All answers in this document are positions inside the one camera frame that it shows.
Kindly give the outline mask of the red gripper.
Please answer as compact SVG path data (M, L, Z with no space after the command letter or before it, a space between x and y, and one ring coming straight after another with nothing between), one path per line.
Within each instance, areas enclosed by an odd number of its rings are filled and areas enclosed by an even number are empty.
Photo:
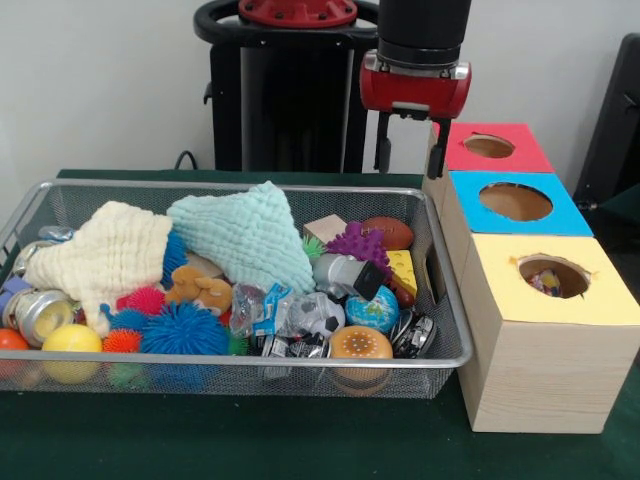
M433 118L438 126L436 142L427 163L427 177L442 176L450 120L457 118L466 103L472 79L471 65L458 62L444 69L408 69L383 62L375 50L365 54L359 83L363 106L378 111L374 168L388 172L391 141L388 137L390 113L418 112Z

